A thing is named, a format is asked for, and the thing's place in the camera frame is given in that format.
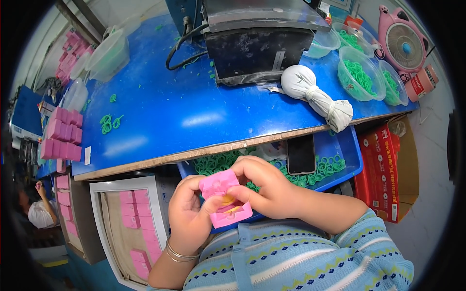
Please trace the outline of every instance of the smartphone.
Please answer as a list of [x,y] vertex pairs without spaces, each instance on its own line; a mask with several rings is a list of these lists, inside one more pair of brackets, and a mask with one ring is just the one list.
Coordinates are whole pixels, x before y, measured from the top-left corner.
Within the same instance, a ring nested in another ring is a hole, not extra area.
[[290,175],[315,172],[314,135],[305,135],[287,140],[287,168]]

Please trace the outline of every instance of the spray can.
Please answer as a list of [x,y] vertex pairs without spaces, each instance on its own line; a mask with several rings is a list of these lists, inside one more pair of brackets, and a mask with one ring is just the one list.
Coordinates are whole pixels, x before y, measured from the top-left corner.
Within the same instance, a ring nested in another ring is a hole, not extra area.
[[435,74],[432,65],[429,64],[412,77],[404,87],[406,88],[406,93],[411,102],[416,102],[422,96],[434,90],[438,82],[439,78],[437,74]]

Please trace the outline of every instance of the bracelet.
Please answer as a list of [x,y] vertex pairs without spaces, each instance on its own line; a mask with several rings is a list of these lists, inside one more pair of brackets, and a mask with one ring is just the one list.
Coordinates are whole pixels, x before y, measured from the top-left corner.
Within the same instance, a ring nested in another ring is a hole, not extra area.
[[[171,247],[171,245],[170,245],[170,243],[169,243],[168,240],[169,240],[169,238],[167,239],[167,243],[166,243],[166,246],[167,246],[167,254],[168,254],[168,256],[169,256],[173,261],[175,261],[175,262],[180,262],[180,263],[187,263],[187,262],[190,262],[190,261],[192,261],[192,260],[194,260],[194,259],[197,259],[197,258],[199,257],[199,254],[197,254],[197,255],[195,255],[195,256],[183,256],[183,255],[178,254],[178,253],[175,252],[175,250]],[[174,255],[175,257],[178,257],[178,258],[180,258],[180,259],[184,259],[184,260],[187,260],[187,261],[180,261],[180,260],[177,260],[177,259],[175,259],[174,257],[172,257],[172,256],[170,255],[170,253],[171,253],[172,255]]]

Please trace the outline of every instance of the metal machine top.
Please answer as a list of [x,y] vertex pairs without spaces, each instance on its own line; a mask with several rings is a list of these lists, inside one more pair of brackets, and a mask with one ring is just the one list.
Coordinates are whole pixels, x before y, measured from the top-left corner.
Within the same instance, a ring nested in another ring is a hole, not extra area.
[[330,31],[302,0],[204,0],[210,32],[250,27],[293,27]]

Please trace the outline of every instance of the wooden table edge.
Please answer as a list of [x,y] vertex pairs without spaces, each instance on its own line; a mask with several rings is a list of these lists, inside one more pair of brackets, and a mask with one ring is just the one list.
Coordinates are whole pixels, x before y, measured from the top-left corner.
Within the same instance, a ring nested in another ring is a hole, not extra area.
[[[360,119],[352,120],[350,124],[357,125],[363,122],[368,122],[368,121],[372,121],[372,120],[376,120],[376,119],[380,119],[384,117],[391,117],[395,115],[405,115],[409,112],[410,111],[388,113],[384,115],[360,118]],[[316,127],[306,128],[306,129],[296,129],[296,130],[286,131],[286,132],[273,134],[273,135],[259,136],[259,137],[255,137],[251,139],[242,140],[242,141],[217,144],[217,145],[212,145],[212,146],[208,146],[204,148],[192,149],[192,150],[181,152],[181,153],[175,153],[171,155],[155,157],[152,159],[147,159],[147,160],[143,160],[139,162],[131,162],[125,165],[119,165],[119,166],[114,166],[114,167],[110,167],[106,169],[100,169],[100,170],[92,171],[89,173],[83,173],[83,174],[75,175],[74,179],[75,181],[84,181],[84,180],[102,178],[105,176],[121,174],[121,173],[129,172],[129,171],[137,171],[137,170],[151,168],[155,166],[161,166],[163,164],[191,160],[191,159],[198,158],[201,156],[214,155],[214,154],[224,153],[224,152],[228,152],[228,151],[235,150],[235,149],[243,149],[247,147],[257,146],[257,145],[268,143],[268,142],[281,141],[281,140],[289,139],[292,137],[298,137],[298,136],[307,135],[311,133],[317,133],[317,132],[325,131],[329,129],[330,129],[330,126],[327,124],[324,124],[324,125],[320,125]]]

